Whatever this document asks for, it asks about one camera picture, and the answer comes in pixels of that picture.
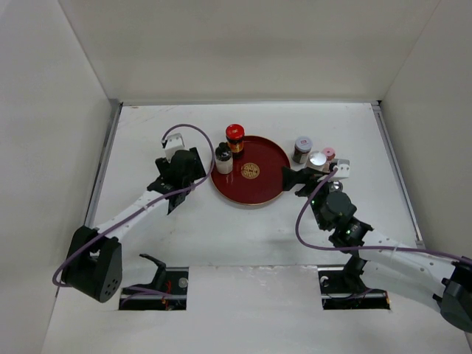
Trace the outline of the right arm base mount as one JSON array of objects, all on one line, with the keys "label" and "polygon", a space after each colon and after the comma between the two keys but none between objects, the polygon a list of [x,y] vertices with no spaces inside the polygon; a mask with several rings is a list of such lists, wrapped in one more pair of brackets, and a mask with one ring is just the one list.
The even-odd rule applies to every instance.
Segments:
[{"label": "right arm base mount", "polygon": [[345,265],[317,268],[324,310],[389,310],[386,291],[368,288],[360,276],[366,262],[352,256]]}]

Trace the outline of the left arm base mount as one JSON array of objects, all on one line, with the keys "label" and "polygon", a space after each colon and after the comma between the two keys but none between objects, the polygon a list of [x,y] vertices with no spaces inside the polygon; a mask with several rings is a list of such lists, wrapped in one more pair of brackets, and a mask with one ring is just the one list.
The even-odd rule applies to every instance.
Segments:
[{"label": "left arm base mount", "polygon": [[172,311],[187,309],[190,270],[140,254],[140,265],[123,271],[119,310]]}]

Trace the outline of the red-lid chili sauce jar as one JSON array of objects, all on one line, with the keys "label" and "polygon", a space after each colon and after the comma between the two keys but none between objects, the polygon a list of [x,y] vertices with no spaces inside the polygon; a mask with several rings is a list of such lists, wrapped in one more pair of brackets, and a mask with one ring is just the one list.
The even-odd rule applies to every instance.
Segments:
[{"label": "red-lid chili sauce jar", "polygon": [[226,140],[234,159],[239,159],[244,154],[245,130],[242,125],[231,124],[225,130]]}]

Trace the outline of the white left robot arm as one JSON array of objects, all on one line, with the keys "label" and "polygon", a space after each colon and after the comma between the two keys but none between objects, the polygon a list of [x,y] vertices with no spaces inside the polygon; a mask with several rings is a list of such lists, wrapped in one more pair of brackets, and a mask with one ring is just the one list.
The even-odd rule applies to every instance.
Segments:
[{"label": "white left robot arm", "polygon": [[147,217],[169,215],[208,177],[195,147],[157,159],[156,166],[158,178],[129,207],[99,226],[74,232],[66,259],[53,275],[56,286],[107,302],[122,282],[126,234]]}]

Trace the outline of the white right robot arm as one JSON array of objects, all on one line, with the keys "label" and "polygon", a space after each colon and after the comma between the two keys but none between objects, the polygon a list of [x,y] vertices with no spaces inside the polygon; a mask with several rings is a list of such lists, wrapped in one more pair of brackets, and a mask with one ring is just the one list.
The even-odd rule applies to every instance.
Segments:
[{"label": "white right robot arm", "polygon": [[357,293],[365,288],[393,292],[438,312],[450,325],[471,331],[471,259],[441,251],[410,248],[375,230],[355,216],[356,206],[337,187],[344,166],[330,172],[309,167],[282,168],[282,188],[307,201],[322,231],[332,234],[328,251],[350,256],[342,273],[344,287]]}]

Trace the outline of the black-cap white powder bottle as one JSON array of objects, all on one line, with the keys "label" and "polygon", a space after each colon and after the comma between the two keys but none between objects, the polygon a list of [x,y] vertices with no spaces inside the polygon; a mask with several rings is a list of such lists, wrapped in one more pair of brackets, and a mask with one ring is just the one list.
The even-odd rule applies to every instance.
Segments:
[{"label": "black-cap white powder bottle", "polygon": [[226,142],[221,142],[215,149],[215,166],[220,174],[227,175],[232,172],[232,151]]}]

